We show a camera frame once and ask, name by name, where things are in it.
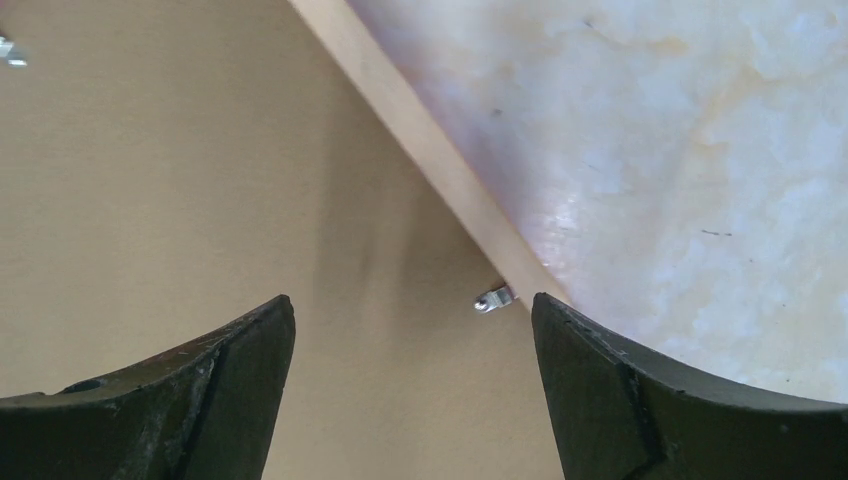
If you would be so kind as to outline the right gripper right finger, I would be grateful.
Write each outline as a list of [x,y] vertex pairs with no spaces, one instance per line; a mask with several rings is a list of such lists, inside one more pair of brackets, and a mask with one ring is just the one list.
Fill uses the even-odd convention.
[[568,479],[843,479],[847,408],[737,383],[621,336],[546,294],[540,376]]

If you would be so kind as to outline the wooden picture frame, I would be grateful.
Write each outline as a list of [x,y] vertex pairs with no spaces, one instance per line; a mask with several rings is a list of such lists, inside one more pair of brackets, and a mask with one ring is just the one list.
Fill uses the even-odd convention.
[[292,6],[521,301],[530,306],[539,292],[567,300],[352,7],[345,1]]

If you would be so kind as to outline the brown cardboard backing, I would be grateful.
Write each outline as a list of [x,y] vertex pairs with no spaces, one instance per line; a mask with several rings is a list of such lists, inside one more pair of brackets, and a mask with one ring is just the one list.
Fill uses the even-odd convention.
[[285,1],[5,1],[1,392],[285,294],[268,479],[558,479],[528,312]]

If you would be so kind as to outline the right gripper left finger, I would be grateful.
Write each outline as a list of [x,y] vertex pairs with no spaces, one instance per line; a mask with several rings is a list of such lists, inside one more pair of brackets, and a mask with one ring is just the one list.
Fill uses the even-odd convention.
[[279,295],[226,325],[54,393],[1,401],[5,479],[258,479],[296,335]]

